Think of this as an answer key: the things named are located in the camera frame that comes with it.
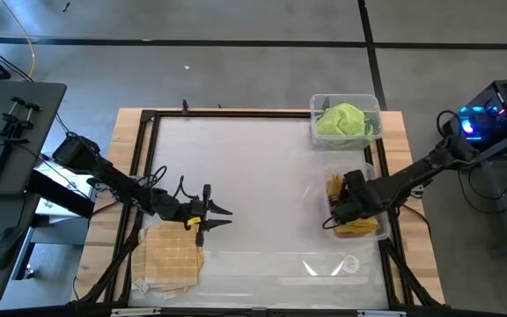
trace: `clear plastic container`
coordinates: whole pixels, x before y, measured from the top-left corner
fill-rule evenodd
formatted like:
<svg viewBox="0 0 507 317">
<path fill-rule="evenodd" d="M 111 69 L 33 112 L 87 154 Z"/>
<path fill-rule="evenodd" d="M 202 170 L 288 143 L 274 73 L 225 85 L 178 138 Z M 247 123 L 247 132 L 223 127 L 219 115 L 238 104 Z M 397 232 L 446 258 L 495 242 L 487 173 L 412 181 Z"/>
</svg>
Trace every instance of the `clear plastic container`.
<svg viewBox="0 0 507 317">
<path fill-rule="evenodd" d="M 357 107 L 369 119 L 373 131 L 366 136 L 321 135 L 316 131 L 316 122 L 328 107 L 348 103 Z M 317 94 L 310 99 L 312 144 L 318 150 L 361 150 L 371 140 L 382 136 L 380 107 L 377 99 L 369 94 Z"/>
<path fill-rule="evenodd" d="M 322 184 L 323 184 L 323 190 L 321 192 L 323 196 L 323 207 L 322 207 L 322 215 L 323 220 L 326 220 L 330 217 L 330 202 L 327 197 L 327 182 L 332 179 L 332 176 L 334 174 L 339 174 L 341 177 L 347 172 L 360 170 L 363 172 L 363 175 L 365 177 L 365 180 L 372 180 L 375 178 L 375 169 L 372 165 L 369 165 L 367 163 L 359 163 L 359 164 L 346 164 L 346 165 L 328 165 L 324 167 L 323 173 L 322 173 Z M 340 238 L 334 234 L 334 230 L 330 229 L 327 230 L 330 237 L 332 237 L 336 241 L 340 242 L 353 242 L 353 241 L 361 241 L 361 240 L 382 240 L 386 239 L 390 233 L 391 233 L 391 226 L 388 222 L 388 216 L 386 215 L 386 212 L 383 212 L 375 218 L 378 221 L 378 229 L 367 233 L 366 235 L 362 237 L 353 237 L 353 238 Z"/>
</svg>

